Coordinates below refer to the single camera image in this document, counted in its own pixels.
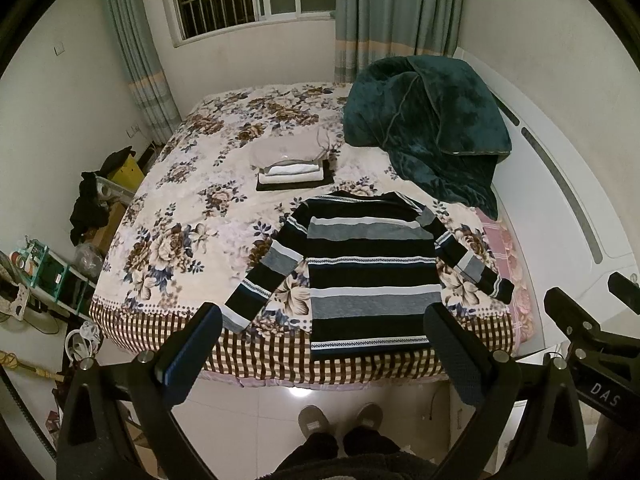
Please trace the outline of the black grey striped sweater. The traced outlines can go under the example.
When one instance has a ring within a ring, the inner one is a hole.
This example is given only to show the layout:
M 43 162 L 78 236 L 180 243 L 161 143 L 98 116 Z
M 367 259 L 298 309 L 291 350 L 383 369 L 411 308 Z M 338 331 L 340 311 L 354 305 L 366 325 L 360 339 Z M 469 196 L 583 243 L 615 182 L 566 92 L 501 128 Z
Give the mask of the black grey striped sweater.
M 397 192 L 314 196 L 286 217 L 268 252 L 226 300 L 224 327 L 245 330 L 299 263 L 306 263 L 313 359 L 424 349 L 424 312 L 442 300 L 440 262 L 510 304 L 513 284 L 415 200 Z

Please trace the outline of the stack of folded clothes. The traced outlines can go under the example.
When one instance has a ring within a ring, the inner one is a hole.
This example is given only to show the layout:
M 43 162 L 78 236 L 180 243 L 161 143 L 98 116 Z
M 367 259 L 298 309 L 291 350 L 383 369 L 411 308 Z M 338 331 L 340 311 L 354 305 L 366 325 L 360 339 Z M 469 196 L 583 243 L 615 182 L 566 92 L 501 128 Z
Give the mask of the stack of folded clothes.
M 320 128 L 253 141 L 250 166 L 257 171 L 256 190 L 297 190 L 333 183 L 330 148 L 329 133 Z

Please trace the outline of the white bed headboard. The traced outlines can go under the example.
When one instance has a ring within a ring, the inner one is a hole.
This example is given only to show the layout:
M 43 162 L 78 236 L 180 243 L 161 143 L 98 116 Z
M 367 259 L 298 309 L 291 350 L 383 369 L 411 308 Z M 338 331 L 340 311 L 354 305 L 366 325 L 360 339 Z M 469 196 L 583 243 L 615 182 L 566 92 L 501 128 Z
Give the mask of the white bed headboard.
M 564 133 L 506 78 L 470 52 L 454 54 L 484 80 L 500 108 L 512 152 L 499 162 L 494 190 L 526 267 L 534 333 L 522 356 L 565 346 L 544 310 L 544 294 L 559 287 L 608 332 L 637 337 L 639 318 L 608 291 L 620 272 L 635 281 L 639 268 L 620 218 L 596 176 Z

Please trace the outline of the pink bed sheet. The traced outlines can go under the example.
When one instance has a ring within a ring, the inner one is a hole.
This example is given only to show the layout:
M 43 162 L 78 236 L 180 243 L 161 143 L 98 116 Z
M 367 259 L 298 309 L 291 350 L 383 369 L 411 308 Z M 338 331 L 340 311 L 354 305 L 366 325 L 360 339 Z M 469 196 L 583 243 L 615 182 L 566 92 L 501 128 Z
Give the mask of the pink bed sheet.
M 516 244 L 516 236 L 511 232 L 506 222 L 502 219 L 491 220 L 479 209 L 475 212 L 482 222 L 492 261 L 496 264 L 499 274 L 514 285 L 510 312 L 514 330 L 514 349 L 518 350 L 522 344 L 530 341 L 536 332 L 535 301 L 529 290 L 525 263 L 521 258 L 518 244 Z

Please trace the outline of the right grey slipper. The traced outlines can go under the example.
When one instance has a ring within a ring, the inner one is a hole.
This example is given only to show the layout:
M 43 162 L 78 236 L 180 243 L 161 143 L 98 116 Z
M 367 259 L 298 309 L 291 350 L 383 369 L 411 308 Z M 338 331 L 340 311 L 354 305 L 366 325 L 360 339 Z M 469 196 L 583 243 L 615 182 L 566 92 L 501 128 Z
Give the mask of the right grey slipper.
M 368 428 L 378 431 L 382 426 L 383 410 L 376 403 L 363 405 L 355 419 L 357 428 Z

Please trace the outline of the grey slipper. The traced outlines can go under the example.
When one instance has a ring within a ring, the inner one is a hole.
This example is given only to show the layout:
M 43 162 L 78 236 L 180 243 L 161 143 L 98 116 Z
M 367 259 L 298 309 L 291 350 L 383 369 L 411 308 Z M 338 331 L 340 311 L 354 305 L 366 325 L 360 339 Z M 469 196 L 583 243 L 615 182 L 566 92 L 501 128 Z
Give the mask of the grey slipper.
M 363 405 L 355 419 L 357 428 L 368 428 L 378 431 L 382 426 L 383 410 L 376 403 Z
M 331 425 L 322 412 L 321 408 L 315 405 L 305 406 L 298 414 L 298 426 L 305 439 L 312 434 L 329 434 Z

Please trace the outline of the green shelf rack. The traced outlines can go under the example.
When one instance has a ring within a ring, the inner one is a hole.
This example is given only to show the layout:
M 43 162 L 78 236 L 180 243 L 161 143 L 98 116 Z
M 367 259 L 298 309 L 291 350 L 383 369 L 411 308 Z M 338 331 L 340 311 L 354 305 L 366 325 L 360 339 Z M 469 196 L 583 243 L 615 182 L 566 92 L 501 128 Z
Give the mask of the green shelf rack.
M 96 289 L 90 278 L 39 240 L 29 238 L 26 246 L 17 249 L 12 258 L 23 282 L 40 301 L 48 307 L 90 320 Z

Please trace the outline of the left grey slipper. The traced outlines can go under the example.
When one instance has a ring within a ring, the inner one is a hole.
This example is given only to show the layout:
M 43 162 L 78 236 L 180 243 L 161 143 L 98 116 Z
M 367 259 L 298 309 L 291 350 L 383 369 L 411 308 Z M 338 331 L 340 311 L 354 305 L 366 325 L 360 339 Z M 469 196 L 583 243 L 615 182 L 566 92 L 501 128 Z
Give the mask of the left grey slipper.
M 298 426 L 305 439 L 312 434 L 329 434 L 331 425 L 322 412 L 321 408 L 315 405 L 305 406 L 298 414 Z

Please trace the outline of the yellow box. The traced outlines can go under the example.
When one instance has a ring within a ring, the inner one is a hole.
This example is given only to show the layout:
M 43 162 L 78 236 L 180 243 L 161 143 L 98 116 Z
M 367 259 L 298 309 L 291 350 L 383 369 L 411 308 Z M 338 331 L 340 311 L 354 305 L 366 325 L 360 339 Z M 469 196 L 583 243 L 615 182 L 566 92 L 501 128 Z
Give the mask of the yellow box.
M 108 180 L 133 193 L 140 188 L 143 179 L 144 173 L 131 155 L 127 156 L 118 169 L 108 175 Z

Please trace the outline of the dark green plush blanket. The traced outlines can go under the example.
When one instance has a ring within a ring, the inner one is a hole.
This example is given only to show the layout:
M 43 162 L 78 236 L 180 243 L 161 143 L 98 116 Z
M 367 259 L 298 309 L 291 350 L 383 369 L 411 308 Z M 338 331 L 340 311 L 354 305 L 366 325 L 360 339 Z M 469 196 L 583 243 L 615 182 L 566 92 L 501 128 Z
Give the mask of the dark green plush blanket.
M 491 183 L 512 141 L 494 96 L 467 62 L 382 58 L 356 77 L 344 106 L 345 141 L 380 148 L 393 170 L 442 202 L 498 218 Z

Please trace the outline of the floral bed blanket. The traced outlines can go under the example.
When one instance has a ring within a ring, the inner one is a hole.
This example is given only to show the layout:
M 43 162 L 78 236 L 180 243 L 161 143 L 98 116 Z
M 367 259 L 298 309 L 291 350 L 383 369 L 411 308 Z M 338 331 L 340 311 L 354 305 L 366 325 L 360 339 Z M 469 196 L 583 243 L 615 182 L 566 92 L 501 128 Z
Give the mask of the floral bed blanket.
M 140 185 L 105 257 L 90 313 L 111 342 L 131 352 L 156 349 L 201 304 L 231 295 L 311 196 L 302 188 L 258 192 L 250 144 L 300 130 L 329 133 L 331 191 L 412 197 L 499 274 L 476 209 L 435 200 L 398 177 L 385 152 L 345 143 L 348 92 L 347 84 L 274 84 L 208 96 L 194 107 Z M 309 274 L 298 266 L 243 333 L 221 334 L 205 374 L 243 386 L 359 389 L 442 371 L 428 350 L 315 361 L 311 319 Z

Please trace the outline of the teal curtain left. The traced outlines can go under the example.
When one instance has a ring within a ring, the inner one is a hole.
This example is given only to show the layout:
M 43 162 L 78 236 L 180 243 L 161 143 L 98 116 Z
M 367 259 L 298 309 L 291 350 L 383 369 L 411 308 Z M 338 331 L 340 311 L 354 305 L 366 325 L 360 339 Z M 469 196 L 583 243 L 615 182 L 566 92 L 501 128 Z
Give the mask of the teal curtain left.
M 101 0 L 128 88 L 154 143 L 164 145 L 181 117 L 153 41 L 143 0 Z

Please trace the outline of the teal curtain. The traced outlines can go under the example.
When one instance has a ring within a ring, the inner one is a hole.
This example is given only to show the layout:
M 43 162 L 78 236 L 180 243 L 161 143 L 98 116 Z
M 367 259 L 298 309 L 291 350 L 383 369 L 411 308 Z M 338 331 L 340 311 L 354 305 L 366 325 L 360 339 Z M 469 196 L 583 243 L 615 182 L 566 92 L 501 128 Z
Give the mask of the teal curtain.
M 181 117 L 153 41 L 143 0 L 101 0 L 128 88 L 154 143 L 164 145 Z
M 454 54 L 463 0 L 336 0 L 334 79 L 389 56 Z

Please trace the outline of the teal curtain right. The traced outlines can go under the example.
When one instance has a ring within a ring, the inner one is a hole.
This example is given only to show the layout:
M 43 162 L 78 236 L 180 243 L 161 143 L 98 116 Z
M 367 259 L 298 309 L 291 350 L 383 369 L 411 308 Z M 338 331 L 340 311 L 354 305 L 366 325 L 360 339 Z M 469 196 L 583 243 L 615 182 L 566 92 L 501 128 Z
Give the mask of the teal curtain right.
M 463 0 L 336 0 L 334 79 L 389 56 L 454 54 Z

